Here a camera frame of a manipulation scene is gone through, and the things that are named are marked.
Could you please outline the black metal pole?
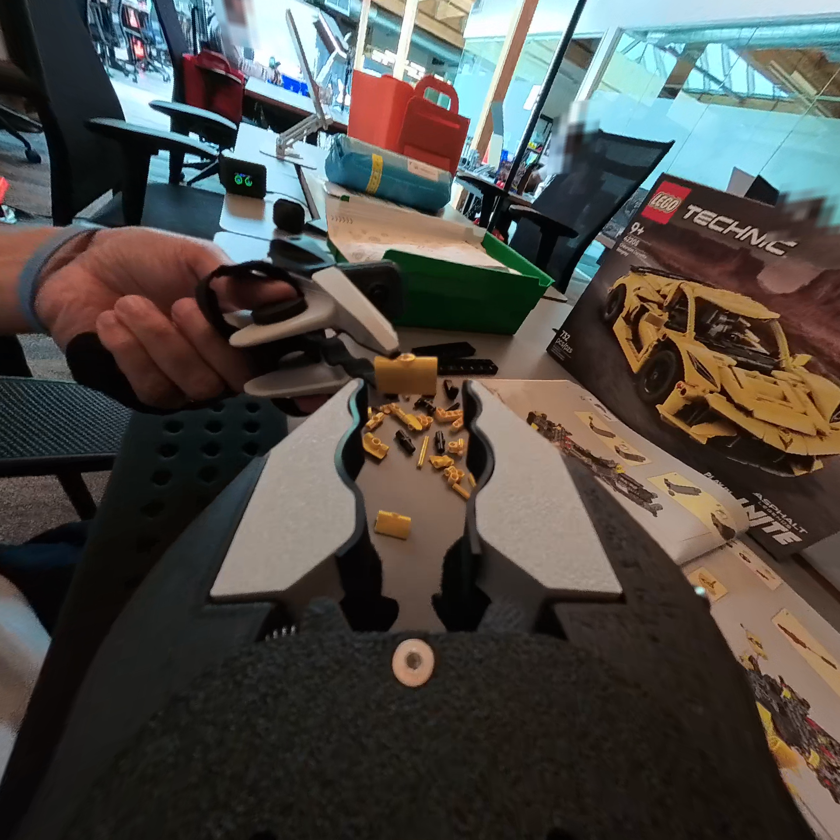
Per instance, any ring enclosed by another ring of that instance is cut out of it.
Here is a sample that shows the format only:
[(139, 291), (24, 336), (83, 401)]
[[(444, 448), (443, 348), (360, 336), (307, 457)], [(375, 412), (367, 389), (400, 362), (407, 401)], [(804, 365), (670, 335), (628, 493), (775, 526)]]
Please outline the black metal pole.
[(532, 134), (538, 125), (543, 106), (549, 97), (554, 80), (561, 68), (564, 55), (570, 46), (586, 4), (586, 1), (578, 1), (574, 6), (574, 11), (570, 16), (570, 22), (567, 24), (557, 49), (553, 54), (546, 77), (544, 78), (539, 90), (538, 98), (532, 106), (526, 129), (523, 132), (518, 150), (511, 162), (511, 168), (507, 179), (501, 189), (499, 197), (495, 199), (495, 203), (491, 208), (492, 213), (488, 216), (486, 223), (481, 224), (481, 226), (484, 227), (491, 235), (495, 234), (497, 228), (500, 226), (502, 211), (506, 208), (508, 198), (511, 196), (511, 191), (516, 185), (520, 166), (528, 154), (529, 142)]

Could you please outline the silver laptop stand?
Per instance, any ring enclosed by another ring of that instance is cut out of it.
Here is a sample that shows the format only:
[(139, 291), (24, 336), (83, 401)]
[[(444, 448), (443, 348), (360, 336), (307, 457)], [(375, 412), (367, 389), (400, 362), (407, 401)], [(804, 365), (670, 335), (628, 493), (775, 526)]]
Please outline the silver laptop stand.
[(320, 76), (313, 74), (307, 54), (303, 48), (296, 20), (290, 9), (286, 11), (286, 21), (291, 41), (296, 50), (299, 65), (306, 81), (310, 103), (304, 109), (303, 117), (300, 120), (278, 134), (275, 156), (279, 160), (300, 161), (302, 159), (300, 154), (295, 152), (293, 148), (296, 143), (308, 140), (310, 136), (316, 135), (321, 131), (329, 132), (338, 123), (342, 123), (339, 128), (345, 133), (347, 131), (347, 121), (337, 117), (337, 112), (332, 105), (332, 88), (330, 86), (324, 86), (321, 81), (324, 74)]

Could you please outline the lego instruction booklet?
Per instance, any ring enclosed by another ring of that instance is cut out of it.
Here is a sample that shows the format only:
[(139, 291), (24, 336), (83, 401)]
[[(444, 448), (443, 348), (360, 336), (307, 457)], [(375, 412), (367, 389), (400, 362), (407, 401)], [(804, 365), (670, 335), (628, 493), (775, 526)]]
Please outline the lego instruction booklet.
[(728, 490), (640, 437), (581, 386), (486, 386), (587, 468), (706, 591), (785, 785), (815, 833), (838, 838), (838, 629), (747, 543), (747, 514)]

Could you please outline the green plastic bin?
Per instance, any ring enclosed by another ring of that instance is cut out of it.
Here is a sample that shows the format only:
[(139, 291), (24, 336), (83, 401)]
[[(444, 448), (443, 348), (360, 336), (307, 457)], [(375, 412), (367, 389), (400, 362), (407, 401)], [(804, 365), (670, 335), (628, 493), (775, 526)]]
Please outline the green plastic bin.
[(401, 281), (396, 327), (512, 335), (553, 280), (499, 239), (484, 234), (487, 253), (508, 268), (482, 269), (387, 251)]

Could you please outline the black device with green display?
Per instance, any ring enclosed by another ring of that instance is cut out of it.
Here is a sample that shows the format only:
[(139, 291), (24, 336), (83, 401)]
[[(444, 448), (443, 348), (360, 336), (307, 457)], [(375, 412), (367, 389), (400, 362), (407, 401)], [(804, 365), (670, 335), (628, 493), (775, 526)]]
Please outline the black device with green display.
[(264, 164), (221, 154), (218, 178), (226, 194), (259, 200), (267, 195), (267, 169)]

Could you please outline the person's left hand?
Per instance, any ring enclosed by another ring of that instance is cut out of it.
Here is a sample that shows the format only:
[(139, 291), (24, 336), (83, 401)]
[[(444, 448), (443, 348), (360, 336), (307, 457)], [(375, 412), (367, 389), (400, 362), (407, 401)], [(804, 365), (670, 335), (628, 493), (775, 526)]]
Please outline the person's left hand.
[(63, 350), (95, 333), (142, 406), (182, 408), (242, 393), (255, 374), (245, 353), (205, 320), (201, 280), (228, 255), (197, 238), (143, 227), (100, 230), (65, 265), (62, 250), (38, 292), (37, 314)]

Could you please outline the black mesh chair seat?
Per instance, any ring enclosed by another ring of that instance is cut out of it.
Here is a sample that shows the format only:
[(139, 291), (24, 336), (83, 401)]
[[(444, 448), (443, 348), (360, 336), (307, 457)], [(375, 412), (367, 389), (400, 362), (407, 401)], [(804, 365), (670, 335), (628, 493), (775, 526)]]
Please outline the black mesh chair seat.
[(68, 381), (1, 379), (1, 477), (110, 469), (132, 413)]

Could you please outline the blue wristband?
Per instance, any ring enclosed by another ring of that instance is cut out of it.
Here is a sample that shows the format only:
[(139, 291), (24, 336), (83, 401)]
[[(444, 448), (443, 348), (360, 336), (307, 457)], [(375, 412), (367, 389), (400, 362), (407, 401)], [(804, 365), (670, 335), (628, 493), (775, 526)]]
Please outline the blue wristband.
[(17, 275), (17, 305), (30, 333), (47, 334), (49, 332), (35, 307), (40, 288), (50, 274), (49, 266), (58, 260), (62, 250), (69, 249), (70, 256), (60, 259), (59, 262), (65, 265), (73, 260), (90, 245), (100, 230), (100, 227), (95, 226), (51, 228), (49, 235), (40, 242), (24, 263)]

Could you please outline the flat white paper bag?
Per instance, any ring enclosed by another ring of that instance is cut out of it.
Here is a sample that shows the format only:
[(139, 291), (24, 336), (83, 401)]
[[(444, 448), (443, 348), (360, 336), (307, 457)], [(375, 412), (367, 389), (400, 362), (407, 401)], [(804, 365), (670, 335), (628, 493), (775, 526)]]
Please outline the flat white paper bag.
[(463, 266), (508, 271), (483, 246), (484, 232), (472, 223), (426, 215), (362, 196), (327, 195), (328, 239), (350, 263), (377, 261), (387, 251)]

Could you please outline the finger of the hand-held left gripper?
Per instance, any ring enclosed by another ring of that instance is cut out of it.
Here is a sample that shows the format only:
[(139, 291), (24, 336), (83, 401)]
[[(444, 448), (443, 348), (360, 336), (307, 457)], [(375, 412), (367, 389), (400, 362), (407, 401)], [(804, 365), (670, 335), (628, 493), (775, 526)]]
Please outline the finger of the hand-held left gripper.
[(331, 329), (349, 334), (361, 347), (379, 355), (391, 358), (400, 353), (391, 321), (341, 269), (321, 269), (312, 275), (311, 281), (332, 302), (333, 314), (328, 316)]
[(326, 361), (312, 362), (308, 358), (289, 358), (268, 373), (247, 381), (244, 393), (248, 396), (272, 400), (305, 400), (331, 398), (357, 377), (343, 367)]

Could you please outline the black mesh office chair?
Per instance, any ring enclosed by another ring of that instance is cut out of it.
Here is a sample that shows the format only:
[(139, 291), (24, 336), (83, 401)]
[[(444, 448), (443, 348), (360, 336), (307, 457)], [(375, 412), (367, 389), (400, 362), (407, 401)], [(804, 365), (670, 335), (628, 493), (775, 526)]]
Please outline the black mesh office chair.
[(562, 172), (530, 201), (477, 175), (457, 182), (480, 197), (479, 226), (494, 234), (516, 225), (509, 246), (565, 293), (574, 269), (604, 226), (647, 180), (675, 142), (598, 129), (571, 138)]

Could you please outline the pile of yellow black lego pieces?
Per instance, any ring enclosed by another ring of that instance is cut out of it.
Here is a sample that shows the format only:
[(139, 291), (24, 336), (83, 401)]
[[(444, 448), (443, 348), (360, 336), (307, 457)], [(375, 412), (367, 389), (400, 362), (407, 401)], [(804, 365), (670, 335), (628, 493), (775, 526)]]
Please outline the pile of yellow black lego pieces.
[(466, 466), (468, 440), (465, 414), (459, 402), (438, 406), (432, 397), (387, 396), (369, 406), (361, 429), (362, 449), (375, 463), (396, 451), (417, 472), (425, 469), (441, 478), (461, 499), (470, 498), (476, 479)]

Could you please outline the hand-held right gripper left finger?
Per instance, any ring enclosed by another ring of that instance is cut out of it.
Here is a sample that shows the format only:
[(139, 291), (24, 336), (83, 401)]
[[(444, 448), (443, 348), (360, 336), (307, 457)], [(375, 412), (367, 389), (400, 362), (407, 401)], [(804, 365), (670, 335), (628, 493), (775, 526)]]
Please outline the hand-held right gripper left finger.
[(362, 380), (352, 380), (269, 452), (213, 601), (343, 598), (340, 561), (363, 531), (357, 479), (367, 394)]

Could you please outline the yellow lego panel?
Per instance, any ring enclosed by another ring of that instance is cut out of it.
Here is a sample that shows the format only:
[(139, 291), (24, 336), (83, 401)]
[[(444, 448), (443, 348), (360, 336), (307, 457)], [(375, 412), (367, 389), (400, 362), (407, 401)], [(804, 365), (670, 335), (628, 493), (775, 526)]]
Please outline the yellow lego panel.
[(375, 388), (382, 394), (434, 396), (438, 387), (438, 358), (403, 353), (373, 360)]

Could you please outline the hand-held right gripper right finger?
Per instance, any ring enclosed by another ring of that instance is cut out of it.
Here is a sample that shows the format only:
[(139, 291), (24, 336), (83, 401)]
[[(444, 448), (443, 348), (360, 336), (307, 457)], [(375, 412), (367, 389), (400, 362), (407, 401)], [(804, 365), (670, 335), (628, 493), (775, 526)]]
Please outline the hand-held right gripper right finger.
[(623, 588), (558, 449), (477, 381), (463, 386), (465, 535), (492, 602), (618, 602)]

